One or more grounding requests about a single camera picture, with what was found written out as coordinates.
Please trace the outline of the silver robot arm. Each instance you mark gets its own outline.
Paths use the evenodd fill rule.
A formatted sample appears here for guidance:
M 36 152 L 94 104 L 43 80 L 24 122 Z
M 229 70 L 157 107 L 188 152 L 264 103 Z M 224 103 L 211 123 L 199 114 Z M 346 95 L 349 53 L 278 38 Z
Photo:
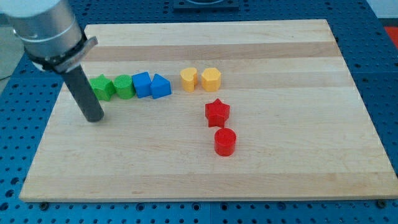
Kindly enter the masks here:
M 67 0 L 1 0 L 1 12 L 41 70 L 70 72 L 98 44 L 86 37 Z

